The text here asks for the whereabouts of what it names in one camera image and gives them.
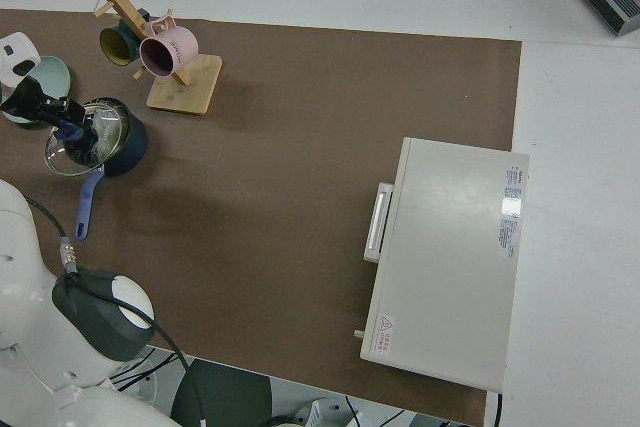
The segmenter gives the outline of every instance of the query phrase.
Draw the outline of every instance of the black cable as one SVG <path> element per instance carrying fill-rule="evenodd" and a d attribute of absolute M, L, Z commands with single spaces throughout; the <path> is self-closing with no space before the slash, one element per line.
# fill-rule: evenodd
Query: black cable
<path fill-rule="evenodd" d="M 378 427 L 382 427 L 383 425 L 387 425 L 389 422 L 391 422 L 392 420 L 396 420 L 398 417 L 400 417 L 402 414 L 404 414 L 404 409 L 402 409 L 400 412 L 398 412 L 396 415 L 394 415 L 393 417 L 391 417 L 390 419 L 385 420 L 383 423 L 381 423 Z"/>
<path fill-rule="evenodd" d="M 351 405 L 351 401 L 349 400 L 349 397 L 345 395 L 344 398 L 347 401 L 347 405 L 351 409 L 351 415 L 353 415 L 353 418 L 356 421 L 356 424 L 358 424 L 358 427 L 360 427 L 360 421 L 358 420 L 358 414 L 356 414 L 356 411 L 353 408 L 353 405 Z"/>
<path fill-rule="evenodd" d="M 193 388 L 193 392 L 196 396 L 196 402 L 198 403 L 200 419 L 206 421 L 204 416 L 202 397 L 200 396 L 200 390 L 198 389 L 195 379 L 191 376 L 191 373 L 189 371 L 189 364 L 187 364 L 187 361 L 184 358 L 184 355 L 182 355 L 182 352 L 180 351 L 176 343 L 173 341 L 173 339 L 169 336 L 169 334 L 167 334 L 167 332 L 165 332 L 165 330 L 162 327 L 160 327 L 160 325 L 155 320 L 153 320 L 151 317 L 149 317 L 146 313 L 144 313 L 142 310 L 138 309 L 137 307 L 134 307 L 133 305 L 128 304 L 127 302 L 124 302 L 120 299 L 116 299 L 115 297 L 104 295 L 102 292 L 98 292 L 97 290 L 94 290 L 88 285 L 84 284 L 79 278 L 80 275 L 81 274 L 79 273 L 71 272 L 71 273 L 65 274 L 65 278 L 70 280 L 71 285 L 73 285 L 74 287 L 77 287 L 80 290 L 83 290 L 89 295 L 97 299 L 103 300 L 105 302 L 109 302 L 110 304 L 117 305 L 118 307 L 122 307 L 123 309 L 126 309 L 129 312 L 136 314 L 138 317 L 144 320 L 147 324 L 149 324 L 153 328 L 153 330 L 158 332 L 162 336 L 162 338 L 171 346 L 171 350 L 173 350 L 176 353 L 176 355 L 178 356 L 178 359 L 180 360 L 180 363 L 182 364 L 182 367 L 184 368 L 185 377 L 189 380 L 189 382 L 191 383 L 191 387 Z"/>
<path fill-rule="evenodd" d="M 500 425 L 500 417 L 502 417 L 502 394 L 498 394 L 498 408 L 496 409 L 496 420 L 493 423 L 493 427 Z"/>
<path fill-rule="evenodd" d="M 124 374 L 128 374 L 129 372 L 131 372 L 133 369 L 135 369 L 136 367 L 141 366 L 142 364 L 144 364 L 144 361 L 147 360 L 149 357 L 151 357 L 151 354 L 153 354 L 156 351 L 155 347 L 153 349 L 151 349 L 151 351 L 144 356 L 144 358 L 136 363 L 135 365 L 129 367 L 127 370 L 123 370 L 122 372 L 118 372 L 117 374 L 115 374 L 112 377 L 109 377 L 109 380 L 113 381 L 114 379 L 117 379 L 118 377 L 124 375 Z"/>
<path fill-rule="evenodd" d="M 56 229 L 58 229 L 58 233 L 60 234 L 60 237 L 67 236 L 67 234 L 64 231 L 64 228 L 62 227 L 62 224 L 58 222 L 58 219 L 56 219 L 55 215 L 49 212 L 45 206 L 36 202 L 31 197 L 27 197 L 26 195 L 24 196 L 24 200 L 26 200 L 29 204 L 33 205 L 36 209 L 38 209 L 40 212 L 46 215 L 51 222 L 53 222 L 53 225 L 55 225 Z"/>
<path fill-rule="evenodd" d="M 173 362 L 174 360 L 176 360 L 177 357 L 175 357 L 173 355 L 173 353 L 171 353 L 171 355 L 169 355 L 169 357 L 167 357 L 166 359 L 164 359 L 162 362 L 160 362 L 158 365 L 156 365 L 155 367 L 149 369 L 149 370 L 145 370 L 144 372 L 141 372 L 138 375 L 132 375 L 131 377 L 127 377 L 126 379 L 121 379 L 118 381 L 119 382 L 125 382 L 128 379 L 133 379 L 130 382 L 126 383 L 125 385 L 118 387 L 118 390 L 120 392 L 127 390 L 129 387 L 131 387 L 134 384 L 137 384 L 138 382 L 140 382 L 142 379 L 146 378 L 147 376 L 153 374 L 156 370 L 161 369 L 162 367 L 164 367 L 165 365 L 170 364 L 171 362 Z"/>
<path fill-rule="evenodd" d="M 169 364 L 169 363 L 173 362 L 174 360 L 176 360 L 176 359 L 177 359 L 177 357 L 176 357 L 175 355 L 176 355 L 176 354 L 174 354 L 173 352 L 171 352 L 171 353 L 167 356 L 167 358 L 165 358 L 165 359 L 164 359 L 162 362 L 160 362 L 159 364 L 154 365 L 154 366 L 153 366 L 153 367 L 151 367 L 150 369 L 144 370 L 144 371 L 142 371 L 142 372 L 138 372 L 137 374 L 131 374 L 130 376 L 125 377 L 125 378 L 123 378 L 123 379 L 112 380 L 111 382 L 113 383 L 113 385 L 116 385 L 116 384 L 121 384 L 122 382 L 126 382 L 127 380 L 136 379 L 136 378 L 138 378 L 138 377 L 145 377 L 145 376 L 147 376 L 147 375 L 149 375 L 149 374 L 153 374 L 156 370 L 158 370 L 158 368 L 157 368 L 157 367 L 158 367 L 158 365 L 165 366 L 165 365 L 167 365 L 167 364 Z"/>

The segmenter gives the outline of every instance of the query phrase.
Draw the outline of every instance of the dark green mug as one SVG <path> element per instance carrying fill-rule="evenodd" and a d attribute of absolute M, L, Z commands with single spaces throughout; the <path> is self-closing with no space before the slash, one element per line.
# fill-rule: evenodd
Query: dark green mug
<path fill-rule="evenodd" d="M 138 12 L 149 22 L 149 12 L 144 9 L 138 9 Z M 140 57 L 140 42 L 124 20 L 100 32 L 100 48 L 107 59 L 116 65 L 127 65 Z"/>

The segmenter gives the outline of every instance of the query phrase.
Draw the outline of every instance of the sticker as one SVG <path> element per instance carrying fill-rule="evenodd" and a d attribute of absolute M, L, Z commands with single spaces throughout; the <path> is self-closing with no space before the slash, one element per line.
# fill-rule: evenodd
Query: sticker
<path fill-rule="evenodd" d="M 522 190 L 525 179 L 526 173 L 518 166 L 507 170 L 505 176 L 502 215 L 498 229 L 498 253 L 501 257 L 508 259 L 515 257 L 518 247 L 516 232 L 522 210 Z"/>
<path fill-rule="evenodd" d="M 379 315 L 376 325 L 376 336 L 373 351 L 376 354 L 388 355 L 391 350 L 391 338 L 393 337 L 393 326 L 396 323 L 395 317 L 390 315 Z"/>
<path fill-rule="evenodd" d="M 498 236 L 498 242 L 500 242 L 500 255 L 512 258 L 516 254 L 516 242 L 515 235 L 518 228 L 517 219 L 502 219 L 500 223 L 500 235 Z"/>

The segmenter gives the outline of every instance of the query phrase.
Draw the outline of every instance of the white table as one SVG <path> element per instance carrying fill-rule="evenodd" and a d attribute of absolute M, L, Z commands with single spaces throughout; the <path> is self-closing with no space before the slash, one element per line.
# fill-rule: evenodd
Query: white table
<path fill-rule="evenodd" d="M 154 15 L 171 7 L 210 20 L 524 41 L 513 150 L 531 154 L 531 179 L 502 425 L 632 425 L 639 32 L 615 38 L 582 0 L 134 1 Z M 96 2 L 0 7 L 90 11 Z"/>

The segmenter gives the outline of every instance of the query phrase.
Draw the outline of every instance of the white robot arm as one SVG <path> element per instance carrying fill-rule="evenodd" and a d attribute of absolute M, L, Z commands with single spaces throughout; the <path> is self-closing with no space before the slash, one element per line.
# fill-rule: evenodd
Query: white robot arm
<path fill-rule="evenodd" d="M 151 302 L 131 279 L 113 275 L 99 281 L 115 298 L 153 318 Z M 105 338 L 91 331 L 96 325 L 108 326 L 114 315 L 119 316 L 119 327 L 148 333 L 146 339 L 151 327 L 122 307 L 111 306 L 115 314 L 97 322 L 91 318 L 92 327 L 85 331 L 83 304 L 68 295 L 42 262 L 25 199 L 0 180 L 0 425 L 178 426 L 116 391 L 108 380 L 110 372 L 135 356 L 139 348 L 133 355 L 129 351 L 137 344 L 109 338 L 109 329 L 103 329 Z M 114 351 L 114 345 L 124 348 Z"/>

